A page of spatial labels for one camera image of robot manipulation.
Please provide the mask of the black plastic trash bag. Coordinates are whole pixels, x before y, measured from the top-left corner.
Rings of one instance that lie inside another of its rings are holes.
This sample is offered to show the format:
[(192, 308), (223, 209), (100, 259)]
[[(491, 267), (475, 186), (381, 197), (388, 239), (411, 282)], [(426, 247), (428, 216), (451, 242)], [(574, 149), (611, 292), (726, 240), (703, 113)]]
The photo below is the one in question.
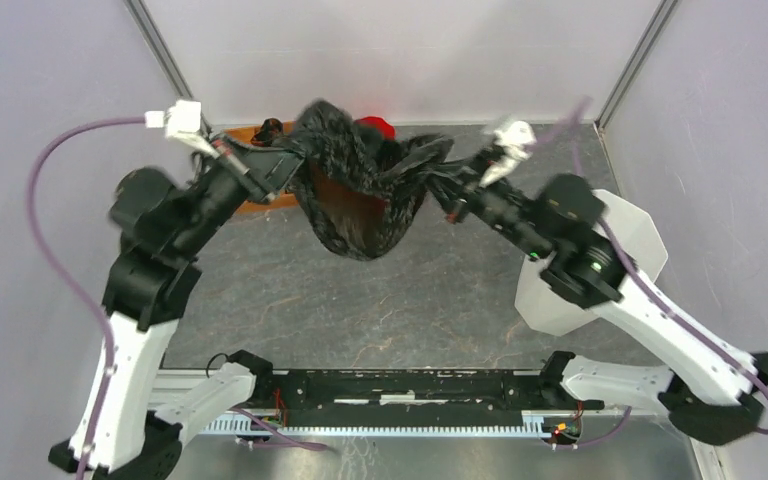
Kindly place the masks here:
[(357, 261), (400, 243), (454, 146), (440, 133), (389, 138), (325, 99), (309, 103), (275, 143), (302, 159), (288, 187), (317, 239)]

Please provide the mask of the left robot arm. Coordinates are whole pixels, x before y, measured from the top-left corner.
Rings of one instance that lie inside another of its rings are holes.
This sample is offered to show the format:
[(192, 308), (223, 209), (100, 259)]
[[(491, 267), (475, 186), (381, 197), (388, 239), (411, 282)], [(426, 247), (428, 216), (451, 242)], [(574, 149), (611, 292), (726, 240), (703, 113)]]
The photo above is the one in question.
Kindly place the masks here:
[(83, 418), (49, 462), (78, 478), (165, 479), (186, 445), (243, 401), (266, 405), (273, 379), (235, 361), (152, 407), (154, 381), (200, 279), (201, 249), (245, 202), (271, 200), (302, 165), (280, 148), (215, 140), (212, 166), (188, 187), (144, 167), (119, 183), (110, 219), (120, 251), (102, 297), (102, 352)]

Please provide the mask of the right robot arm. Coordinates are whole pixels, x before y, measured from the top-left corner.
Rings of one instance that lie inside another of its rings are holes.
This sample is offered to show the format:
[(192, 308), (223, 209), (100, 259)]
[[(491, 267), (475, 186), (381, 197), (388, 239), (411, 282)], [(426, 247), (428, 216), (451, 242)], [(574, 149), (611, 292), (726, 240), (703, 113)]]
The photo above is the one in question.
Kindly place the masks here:
[(440, 165), (428, 187), (453, 223), (474, 216), (543, 261), (540, 279), (557, 298), (618, 327), (659, 365), (597, 362), (552, 354), (537, 382), (540, 400), (573, 399), (663, 415), (699, 442), (723, 446), (768, 435), (768, 352), (735, 348), (685, 312), (635, 264), (581, 176), (550, 178), (535, 197), (505, 180), (482, 185), (490, 153)]

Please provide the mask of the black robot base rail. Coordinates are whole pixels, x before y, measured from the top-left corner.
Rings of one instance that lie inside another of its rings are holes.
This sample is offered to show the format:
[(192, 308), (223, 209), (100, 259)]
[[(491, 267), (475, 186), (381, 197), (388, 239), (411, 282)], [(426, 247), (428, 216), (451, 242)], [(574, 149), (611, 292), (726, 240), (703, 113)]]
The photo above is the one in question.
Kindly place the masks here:
[(557, 378), (515, 369), (277, 369), (253, 353), (217, 354), (208, 365), (247, 367), (255, 387), (242, 406), (277, 416), (283, 427), (501, 426), (525, 411), (597, 411)]

